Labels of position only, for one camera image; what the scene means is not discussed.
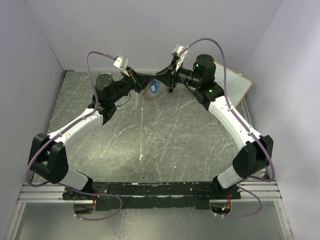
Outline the blue tagged key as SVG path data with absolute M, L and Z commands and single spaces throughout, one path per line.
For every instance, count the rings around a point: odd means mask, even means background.
M 157 90 L 159 88 L 159 86 L 160 86 L 160 82 L 155 79 L 154 82 L 153 82 L 153 85 L 154 85 L 154 89 Z
M 154 84 L 151 84 L 149 89 L 150 89 L 150 92 L 153 94 L 155 94 L 157 92 L 157 86 Z

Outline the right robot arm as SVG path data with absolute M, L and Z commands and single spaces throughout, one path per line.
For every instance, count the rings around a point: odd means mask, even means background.
M 200 54 L 193 69 L 183 68 L 180 59 L 174 56 L 171 64 L 154 77 L 165 84 L 169 92 L 177 84 L 194 88 L 196 100 L 222 123 L 235 141 L 238 154 L 232 165 L 214 178 L 217 183 L 212 186 L 213 195 L 223 199 L 229 194 L 232 185 L 270 166 L 273 140 L 256 131 L 231 105 L 226 92 L 215 81 L 215 72 L 215 61 L 208 54 Z

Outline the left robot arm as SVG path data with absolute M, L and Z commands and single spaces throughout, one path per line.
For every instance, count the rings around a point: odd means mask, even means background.
M 118 100 L 130 95 L 132 90 L 140 93 L 154 80 L 151 74 L 138 73 L 130 67 L 126 70 L 117 81 L 108 73 L 99 75 L 92 102 L 80 116 L 49 135 L 39 133 L 33 138 L 28 160 L 30 171 L 49 183 L 75 189 L 83 200 L 93 195 L 93 180 L 69 166 L 68 152 L 77 141 L 113 117 Z

